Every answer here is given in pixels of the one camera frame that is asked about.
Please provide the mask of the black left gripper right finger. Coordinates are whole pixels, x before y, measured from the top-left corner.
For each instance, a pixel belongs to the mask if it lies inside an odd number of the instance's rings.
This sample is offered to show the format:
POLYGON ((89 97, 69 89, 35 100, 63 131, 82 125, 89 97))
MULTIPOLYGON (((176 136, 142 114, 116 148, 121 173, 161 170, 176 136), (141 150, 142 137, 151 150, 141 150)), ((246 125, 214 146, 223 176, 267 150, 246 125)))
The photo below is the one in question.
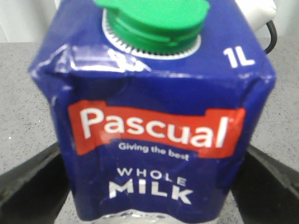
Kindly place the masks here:
POLYGON ((297 224, 299 173, 249 145, 232 185, 245 224, 297 224))

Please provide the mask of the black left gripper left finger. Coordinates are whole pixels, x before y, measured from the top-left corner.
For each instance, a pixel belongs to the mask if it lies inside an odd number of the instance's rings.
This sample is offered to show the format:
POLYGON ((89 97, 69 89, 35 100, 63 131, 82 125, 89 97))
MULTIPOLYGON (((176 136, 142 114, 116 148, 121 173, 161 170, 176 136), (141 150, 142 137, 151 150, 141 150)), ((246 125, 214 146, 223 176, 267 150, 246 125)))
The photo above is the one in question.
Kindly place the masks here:
POLYGON ((0 176, 2 224, 53 224, 70 192, 58 143, 0 176))

